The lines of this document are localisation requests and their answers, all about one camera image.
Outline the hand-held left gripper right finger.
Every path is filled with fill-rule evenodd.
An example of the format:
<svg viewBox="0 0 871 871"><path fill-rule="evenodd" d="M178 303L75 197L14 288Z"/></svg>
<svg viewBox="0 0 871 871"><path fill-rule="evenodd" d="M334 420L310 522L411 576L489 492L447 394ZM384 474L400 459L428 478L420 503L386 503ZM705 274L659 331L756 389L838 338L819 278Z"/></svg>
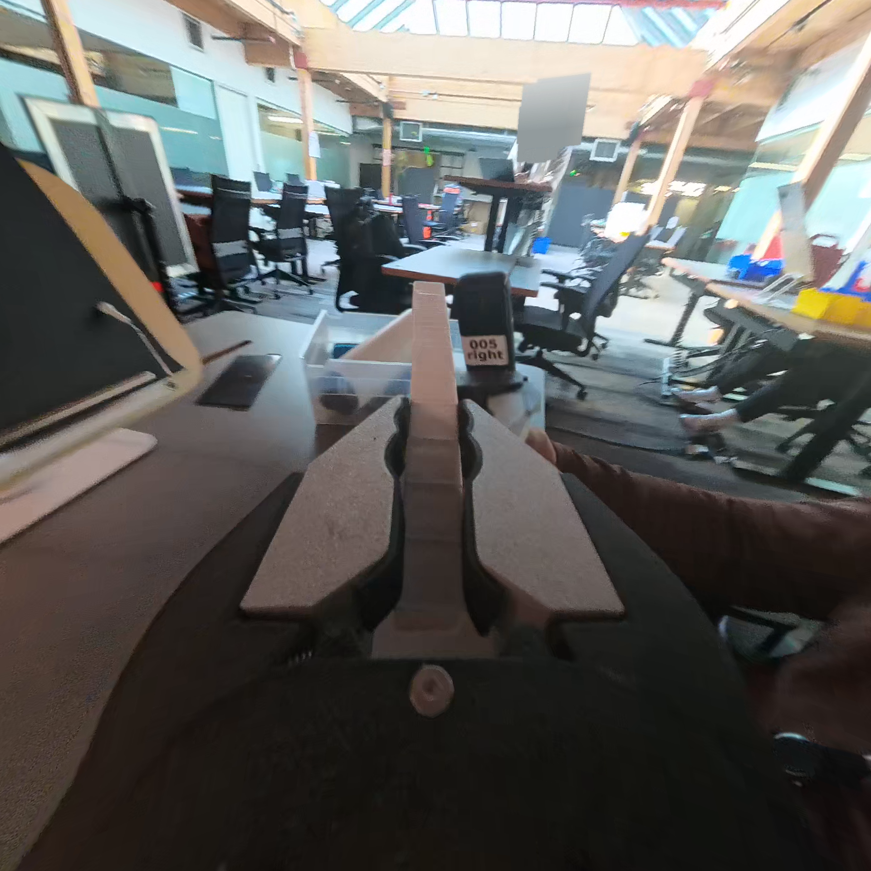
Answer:
<svg viewBox="0 0 871 871"><path fill-rule="evenodd" d="M556 467L462 402L464 595L483 635L626 615Z"/></svg>

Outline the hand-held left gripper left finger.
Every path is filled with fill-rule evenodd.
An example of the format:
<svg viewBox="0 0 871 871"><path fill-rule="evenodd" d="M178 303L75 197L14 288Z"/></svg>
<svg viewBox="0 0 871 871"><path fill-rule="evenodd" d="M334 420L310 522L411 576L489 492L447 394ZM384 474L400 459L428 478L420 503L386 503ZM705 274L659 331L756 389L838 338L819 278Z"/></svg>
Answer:
<svg viewBox="0 0 871 871"><path fill-rule="evenodd" d="M409 400L396 397L316 457L245 592L250 618L372 631L401 591L399 476Z"/></svg>

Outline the pale plastic wedge piece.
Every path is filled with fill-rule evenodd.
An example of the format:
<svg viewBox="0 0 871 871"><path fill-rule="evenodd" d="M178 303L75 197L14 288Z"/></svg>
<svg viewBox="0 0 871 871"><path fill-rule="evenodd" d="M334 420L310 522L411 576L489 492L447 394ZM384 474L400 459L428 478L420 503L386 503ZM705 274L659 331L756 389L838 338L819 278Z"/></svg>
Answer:
<svg viewBox="0 0 871 871"><path fill-rule="evenodd" d="M412 376L401 477L404 548L396 608L378 625L375 659L491 658L463 588L463 474L450 320L441 284L413 288Z"/></svg>

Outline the person's right forearm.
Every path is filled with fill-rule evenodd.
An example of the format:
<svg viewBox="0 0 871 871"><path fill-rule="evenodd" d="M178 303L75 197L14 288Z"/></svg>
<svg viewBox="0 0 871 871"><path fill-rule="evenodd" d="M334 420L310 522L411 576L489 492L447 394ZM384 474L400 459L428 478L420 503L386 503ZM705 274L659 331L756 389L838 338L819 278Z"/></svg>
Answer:
<svg viewBox="0 0 871 871"><path fill-rule="evenodd" d="M575 476L695 594L799 596L870 583L869 500L781 503L632 473L554 442Z"/></svg>

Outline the brown office desk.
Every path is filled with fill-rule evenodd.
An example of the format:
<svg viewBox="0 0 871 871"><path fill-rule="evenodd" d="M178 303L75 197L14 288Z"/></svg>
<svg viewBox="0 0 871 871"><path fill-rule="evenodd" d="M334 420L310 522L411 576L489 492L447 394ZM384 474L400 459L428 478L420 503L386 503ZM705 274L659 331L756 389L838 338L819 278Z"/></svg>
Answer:
<svg viewBox="0 0 871 871"><path fill-rule="evenodd" d="M507 276L513 296L528 299L538 296L542 270L531 257L442 245L382 265L386 276L444 286L454 286L464 275L495 272Z"/></svg>

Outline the black mesh office chair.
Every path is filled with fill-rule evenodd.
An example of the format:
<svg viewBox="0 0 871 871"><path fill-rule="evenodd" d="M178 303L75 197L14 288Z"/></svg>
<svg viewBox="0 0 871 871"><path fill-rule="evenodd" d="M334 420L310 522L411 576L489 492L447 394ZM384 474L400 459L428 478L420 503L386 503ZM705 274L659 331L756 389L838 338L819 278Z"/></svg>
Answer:
<svg viewBox="0 0 871 871"><path fill-rule="evenodd" d="M577 398L584 400L586 386L562 371L547 354L571 354L580 359L598 357L601 347L596 342L597 320L611 316L621 282L649 240L649 232L631 234L616 245L604 266L590 275L584 274L573 283L551 282L557 309L539 306L516 309L514 332L520 337L517 361L571 385Z"/></svg>

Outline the black office chair with jacket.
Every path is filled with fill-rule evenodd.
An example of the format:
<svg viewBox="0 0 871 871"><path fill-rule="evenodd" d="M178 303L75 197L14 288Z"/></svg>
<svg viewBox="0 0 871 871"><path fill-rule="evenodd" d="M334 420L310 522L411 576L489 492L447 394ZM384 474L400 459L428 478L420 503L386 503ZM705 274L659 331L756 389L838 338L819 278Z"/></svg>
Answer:
<svg viewBox="0 0 871 871"><path fill-rule="evenodd" d="M409 280L382 270L407 254L393 221L376 212L361 189L328 188L326 203L339 257L337 311L400 314L410 308Z"/></svg>

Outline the clear plastic box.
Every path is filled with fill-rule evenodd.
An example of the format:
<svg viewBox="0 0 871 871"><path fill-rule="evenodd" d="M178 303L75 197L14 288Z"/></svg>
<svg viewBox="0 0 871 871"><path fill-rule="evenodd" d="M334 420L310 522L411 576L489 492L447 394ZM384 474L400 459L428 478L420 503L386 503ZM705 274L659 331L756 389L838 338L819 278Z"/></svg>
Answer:
<svg viewBox="0 0 871 871"><path fill-rule="evenodd" d="M412 316L409 313L330 313L322 311L300 352L308 379L315 422L354 427L396 396L409 396L412 376ZM462 343L456 321L450 323L455 371L465 374ZM386 330L393 337L377 339ZM530 428L543 429L545 384L543 373L517 367L526 378L520 391L490 399L490 413L507 429L526 436ZM329 385L350 387L359 397L359 409L350 417L338 416L321 407L319 393Z"/></svg>

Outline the black flat tablet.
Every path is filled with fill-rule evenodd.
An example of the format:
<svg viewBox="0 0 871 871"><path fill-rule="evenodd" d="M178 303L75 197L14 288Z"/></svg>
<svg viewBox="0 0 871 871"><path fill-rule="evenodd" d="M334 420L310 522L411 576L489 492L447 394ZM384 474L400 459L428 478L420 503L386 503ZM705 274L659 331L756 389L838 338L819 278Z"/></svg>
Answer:
<svg viewBox="0 0 871 871"><path fill-rule="evenodd" d="M236 358L197 399L210 408L247 411L282 361L280 354L244 354Z"/></svg>

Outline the white flat stand base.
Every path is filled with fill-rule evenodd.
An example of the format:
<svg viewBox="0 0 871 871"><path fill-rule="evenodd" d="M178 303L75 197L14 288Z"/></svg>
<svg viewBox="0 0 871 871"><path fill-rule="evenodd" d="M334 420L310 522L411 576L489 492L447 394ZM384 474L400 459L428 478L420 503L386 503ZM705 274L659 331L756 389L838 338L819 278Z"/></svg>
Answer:
<svg viewBox="0 0 871 871"><path fill-rule="evenodd" d="M155 436L116 429L2 487L1 542L6 543L61 507L152 452Z"/></svg>

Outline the long wooden workbench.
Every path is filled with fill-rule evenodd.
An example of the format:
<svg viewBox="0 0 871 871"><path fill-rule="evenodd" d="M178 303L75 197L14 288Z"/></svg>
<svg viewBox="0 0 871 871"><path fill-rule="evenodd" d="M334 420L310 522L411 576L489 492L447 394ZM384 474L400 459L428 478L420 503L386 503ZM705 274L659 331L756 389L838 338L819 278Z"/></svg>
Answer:
<svg viewBox="0 0 871 871"><path fill-rule="evenodd" d="M823 318L815 315L822 311L822 303L813 300L820 296L824 303L834 305L834 313L853 313L863 316L860 299L841 294L827 294L813 291L808 308L800 306L801 294L783 295L780 286L791 286L793 282L786 276L778 278L771 286L763 287L752 282L732 279L727 276L727 268L719 264L697 262L688 259L665 257L663 265L683 285L688 287L691 297L681 316L680 324L673 340L680 337L690 314L698 301L706 296L724 300L731 313L728 320L733 324L733 333L748 332L752 327L761 327L765 321L771 328L786 330L796 340L810 340L818 345L833 346L855 352L869 358L869 326L860 323L842 324L831 321L830 310L824 310ZM854 425L869 408L870 375L869 364L847 379L847 391L842 400L818 412L801 434L810 433L810 439L800 451L782 468L772 470L737 462L737 470L768 476L791 484L804 484L816 489L828 490L843 495L853 495L850 488L815 477L816 470L834 451L841 441L846 441Z"/></svg>

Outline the white-headed pin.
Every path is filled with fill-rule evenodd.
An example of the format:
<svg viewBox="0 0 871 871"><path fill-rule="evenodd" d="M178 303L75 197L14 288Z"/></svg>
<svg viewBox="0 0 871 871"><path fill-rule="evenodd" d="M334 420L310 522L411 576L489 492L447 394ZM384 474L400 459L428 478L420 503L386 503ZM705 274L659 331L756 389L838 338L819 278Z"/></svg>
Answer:
<svg viewBox="0 0 871 871"><path fill-rule="evenodd" d="M163 371L165 376L168 379L173 378L172 370L169 368L166 361L163 359L161 354L158 352L156 347L153 345L151 340L148 338L147 334L137 325L137 323L135 321L133 321L130 317L128 317L128 316L124 315L122 312L120 312L113 304L111 304L107 301L104 301L104 300L100 300L96 304L96 309L104 316L112 318L115 321L130 328L136 334L139 341L141 341L142 344L145 346L145 348L147 349L150 356L157 362L159 368Z"/></svg>

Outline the yellow plastic bin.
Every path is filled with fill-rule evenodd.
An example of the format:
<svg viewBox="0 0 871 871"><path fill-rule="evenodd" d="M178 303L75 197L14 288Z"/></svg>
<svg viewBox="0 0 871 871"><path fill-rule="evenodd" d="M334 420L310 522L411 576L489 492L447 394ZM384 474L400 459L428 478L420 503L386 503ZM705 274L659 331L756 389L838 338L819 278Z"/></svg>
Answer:
<svg viewBox="0 0 871 871"><path fill-rule="evenodd" d="M869 293L803 289L799 292L791 313L815 321L870 330Z"/></svg>

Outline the black board with wooden rim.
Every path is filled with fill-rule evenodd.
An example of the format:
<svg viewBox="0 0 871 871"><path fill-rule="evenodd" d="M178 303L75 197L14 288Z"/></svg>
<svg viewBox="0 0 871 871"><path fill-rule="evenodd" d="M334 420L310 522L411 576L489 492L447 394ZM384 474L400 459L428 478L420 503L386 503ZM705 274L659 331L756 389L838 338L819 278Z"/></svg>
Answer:
<svg viewBox="0 0 871 871"><path fill-rule="evenodd" d="M98 210L1 153L2 479L163 408L201 381L201 354ZM104 300L147 334L96 309Z"/></svg>

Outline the white-framed dark panel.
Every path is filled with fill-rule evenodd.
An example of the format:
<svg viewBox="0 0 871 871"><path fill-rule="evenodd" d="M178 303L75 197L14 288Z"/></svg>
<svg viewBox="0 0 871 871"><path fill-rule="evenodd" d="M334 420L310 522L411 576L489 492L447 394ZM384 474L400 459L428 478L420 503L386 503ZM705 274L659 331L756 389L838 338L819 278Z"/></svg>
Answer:
<svg viewBox="0 0 871 871"><path fill-rule="evenodd" d="M150 280L157 280L145 217L150 207L158 253L170 278L196 269L156 121L132 113L24 97L24 106L55 174L101 214Z"/></svg>

